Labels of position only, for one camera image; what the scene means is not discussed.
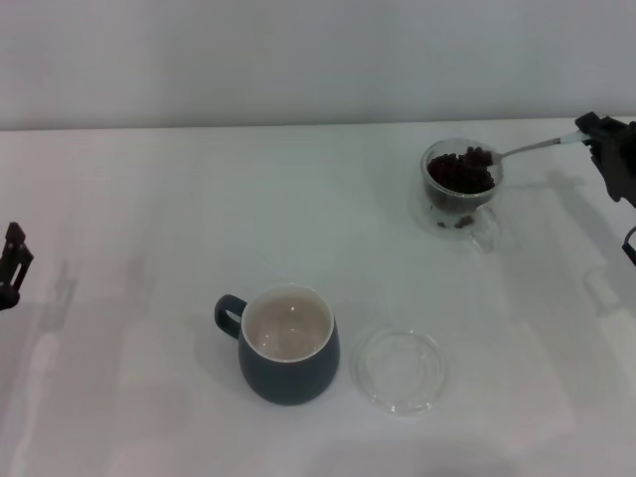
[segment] coffee beans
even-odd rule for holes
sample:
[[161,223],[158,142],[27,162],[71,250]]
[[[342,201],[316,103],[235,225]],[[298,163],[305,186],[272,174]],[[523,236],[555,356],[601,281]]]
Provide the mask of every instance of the coffee beans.
[[479,194],[495,187],[487,167],[493,164],[492,153],[481,147],[461,154],[444,154],[428,163],[428,173],[442,187],[461,194]]
[[470,216],[462,217],[457,224],[455,224],[456,229],[463,229],[464,227],[471,226],[475,223],[475,220]]

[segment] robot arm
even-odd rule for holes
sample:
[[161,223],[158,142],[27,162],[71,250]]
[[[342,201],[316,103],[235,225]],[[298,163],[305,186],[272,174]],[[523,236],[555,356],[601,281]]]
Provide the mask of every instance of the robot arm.
[[33,260],[25,239],[18,224],[9,224],[0,255],[0,310],[13,308],[20,301],[20,287]]
[[[636,207],[636,122],[625,124],[611,117],[600,118],[589,112],[576,120],[576,126],[590,136],[592,162],[605,180],[607,194],[615,202],[626,199]],[[636,228],[623,244],[623,250],[636,265],[636,250],[629,243]]]

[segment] mug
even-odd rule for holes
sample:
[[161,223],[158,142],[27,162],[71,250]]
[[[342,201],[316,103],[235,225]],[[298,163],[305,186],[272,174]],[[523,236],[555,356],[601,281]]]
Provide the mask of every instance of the mug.
[[[230,317],[232,312],[238,321]],[[245,303],[225,295],[217,326],[238,339],[240,370],[249,386],[276,404],[301,404],[330,385],[340,362],[334,314],[318,293],[287,284]]]

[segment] white wall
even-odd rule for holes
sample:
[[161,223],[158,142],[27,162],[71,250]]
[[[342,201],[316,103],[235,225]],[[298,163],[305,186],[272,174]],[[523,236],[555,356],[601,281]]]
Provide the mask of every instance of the white wall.
[[635,0],[2,0],[0,128],[636,112]]

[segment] white tabletop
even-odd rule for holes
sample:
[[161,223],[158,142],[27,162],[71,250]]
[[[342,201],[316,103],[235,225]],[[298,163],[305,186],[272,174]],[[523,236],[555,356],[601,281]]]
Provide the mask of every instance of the white tabletop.
[[[36,259],[0,313],[0,473],[550,477],[636,472],[636,225],[586,149],[510,158],[498,252],[412,208],[422,152],[506,150],[571,119],[0,134],[0,224]],[[257,397],[216,300],[284,281],[333,307],[333,385]],[[437,406],[395,417],[348,360],[376,323],[430,334]]]

